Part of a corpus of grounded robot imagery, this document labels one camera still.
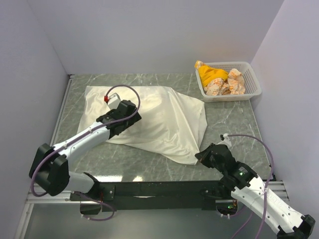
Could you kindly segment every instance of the white cloth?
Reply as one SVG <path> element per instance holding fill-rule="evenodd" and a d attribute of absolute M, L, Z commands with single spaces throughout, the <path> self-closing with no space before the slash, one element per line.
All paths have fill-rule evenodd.
<path fill-rule="evenodd" d="M 180 94 L 170 87 L 133 88 L 141 98 L 139 114 L 142 119 L 107 142 L 160 153 L 177 163 L 196 164 L 194 155 L 199 152 L 207 127 L 204 102 Z M 85 109 L 78 132 L 109 111 L 104 102 L 109 89 L 104 86 L 86 87 Z M 110 95 L 112 93 L 137 105 L 135 93 L 128 88 L 118 87 Z"/>

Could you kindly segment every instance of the marble table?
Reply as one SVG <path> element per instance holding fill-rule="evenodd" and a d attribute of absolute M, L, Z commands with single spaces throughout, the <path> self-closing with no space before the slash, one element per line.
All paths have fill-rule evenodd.
<path fill-rule="evenodd" d="M 54 143 L 77 133 L 84 110 L 86 86 L 116 84 L 168 86 L 182 94 L 201 99 L 195 74 L 72 75 Z M 260 137 L 249 101 L 205 103 L 205 111 L 208 127 L 200 150 L 212 142 L 218 143 L 222 133 L 244 133 Z M 270 166 L 263 146 L 245 137 L 232 138 L 232 143 L 233 156 L 266 179 Z M 102 182 L 219 180 L 222 176 L 216 169 L 208 169 L 201 164 L 178 164 L 160 154 L 106 142 L 88 151 L 69 168 L 73 172 L 88 172 Z"/>

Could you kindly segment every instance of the purple cable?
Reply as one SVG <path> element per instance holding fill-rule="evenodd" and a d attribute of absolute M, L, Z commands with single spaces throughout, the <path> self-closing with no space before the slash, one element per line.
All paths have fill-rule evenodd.
<path fill-rule="evenodd" d="M 230 218 L 233 218 L 235 216 L 238 216 L 239 214 L 241 214 L 243 211 L 245 211 L 246 206 L 244 205 L 238 212 L 236 212 L 234 215 L 230 215 Z"/>
<path fill-rule="evenodd" d="M 78 142 L 79 140 L 83 139 L 84 137 L 88 136 L 89 134 L 91 134 L 92 132 L 96 131 L 96 130 L 99 129 L 99 128 L 108 126 L 108 125 L 113 124 L 113 123 L 118 123 L 118 122 L 122 122 L 122 121 L 128 120 L 128 119 L 132 118 L 134 115 L 137 114 L 137 112 L 138 112 L 138 110 L 140 109 L 140 106 L 141 106 L 141 99 L 140 99 L 140 96 L 139 96 L 139 94 L 137 93 L 137 91 L 134 90 L 131 86 L 124 85 L 124 84 L 120 84 L 120 85 L 113 86 L 113 87 L 111 87 L 111 88 L 107 91 L 106 96 L 109 95 L 109 93 L 110 93 L 111 90 L 113 90 L 113 89 L 116 88 L 116 87 L 120 87 L 120 86 L 127 87 L 127 88 L 131 89 L 131 90 L 136 94 L 136 96 L 137 96 L 137 98 L 138 98 L 138 102 L 139 102 L 139 103 L 138 103 L 138 106 L 137 106 L 136 110 L 133 112 L 133 114 L 131 114 L 130 116 L 127 116 L 127 117 L 125 117 L 125 118 L 123 118 L 123 119 L 117 119 L 117 120 L 114 120 L 114 121 L 107 122 L 107 123 L 101 124 L 101 125 L 99 125 L 99 126 L 96 126 L 96 127 L 92 128 L 91 131 L 87 131 L 87 132 L 85 132 L 84 134 L 82 134 L 82 135 L 78 136 L 77 138 L 75 138 L 74 140 L 68 142 L 68 143 L 66 144 L 66 147 L 69 147 L 69 146 L 71 146 L 72 144 Z M 33 173 L 33 175 L 32 175 L 32 178 L 31 178 L 31 186 L 30 186 L 31 192 L 32 192 L 32 194 L 33 194 L 34 196 L 36 196 L 36 197 L 42 197 L 42 196 L 44 196 L 44 195 L 47 194 L 46 192 L 44 192 L 44 193 L 42 193 L 42 194 L 37 194 L 37 193 L 35 192 L 35 190 L 34 190 L 35 178 L 36 178 L 36 175 L 38 174 L 40 168 L 41 168 L 41 167 L 46 163 L 46 161 L 48 161 L 53 155 L 55 155 L 56 153 L 61 152 L 61 151 L 64 150 L 64 149 L 65 149 L 65 147 L 63 146 L 63 147 L 61 147 L 61 148 L 58 148 L 58 149 L 54 150 L 52 153 L 50 153 L 49 155 L 47 155 L 47 156 L 39 163 L 39 165 L 38 165 L 37 168 L 35 169 L 35 171 L 34 171 L 34 173 Z M 76 193 L 77 193 L 78 195 L 80 195 L 81 197 L 85 196 L 85 195 L 82 194 L 81 192 L 76 192 Z M 91 198 L 89 198 L 89 197 L 87 197 L 87 196 L 85 196 L 85 198 L 88 199 L 88 200 L 90 200 L 90 201 L 97 202 L 97 203 L 99 203 L 100 205 L 104 205 L 104 206 L 106 206 L 106 207 L 112 209 L 113 213 L 112 213 L 111 217 L 114 215 L 114 211 L 115 211 L 115 210 L 114 210 L 114 208 L 113 208 L 112 206 L 110 206 L 110 205 L 108 205 L 108 204 L 106 204 L 106 203 L 100 202 L 100 201 L 96 201 L 96 200 L 91 199 Z M 93 220 L 93 221 L 105 221 L 105 220 L 108 220 L 108 219 L 110 219 L 110 218 L 107 218 L 107 219 L 91 219 L 91 220 Z"/>
<path fill-rule="evenodd" d="M 249 223 L 251 217 L 253 216 L 254 212 L 251 212 L 249 218 L 247 219 L 247 221 L 237 230 L 237 232 L 235 232 L 235 234 L 231 237 L 231 239 L 234 239 L 235 236 L 237 236 L 237 234 L 247 225 L 247 223 Z"/>
<path fill-rule="evenodd" d="M 274 173 L 274 167 L 275 167 L 274 158 L 273 158 L 273 155 L 272 155 L 270 149 L 268 148 L 268 146 L 263 141 L 261 141 L 259 138 L 256 138 L 255 136 L 251 136 L 251 135 L 248 135 L 248 134 L 229 134 L 228 135 L 228 137 L 235 137 L 235 136 L 244 136 L 244 137 L 253 138 L 253 139 L 257 140 L 258 142 L 260 142 L 265 147 L 265 149 L 268 151 L 269 156 L 270 156 L 270 161 L 271 161 L 271 165 L 270 165 L 271 166 L 271 170 L 270 170 L 269 177 L 267 178 L 267 181 L 265 183 L 265 188 L 264 189 L 266 189 L 268 187 L 268 184 L 269 184 L 269 181 L 271 179 L 271 176 Z M 255 239 L 257 239 L 259 237 L 260 233 L 261 233 L 261 230 L 263 228 L 263 225 L 264 225 L 264 222 L 265 222 L 265 219 L 266 219 L 266 212 L 267 212 L 267 192 L 264 193 L 264 212 L 263 212 L 263 217 L 262 217 L 258 232 L 257 232 L 257 234 L 255 236 Z M 244 225 L 238 230 L 238 232 L 240 230 L 242 230 L 246 226 L 246 224 L 249 222 L 249 220 L 244 223 Z"/>

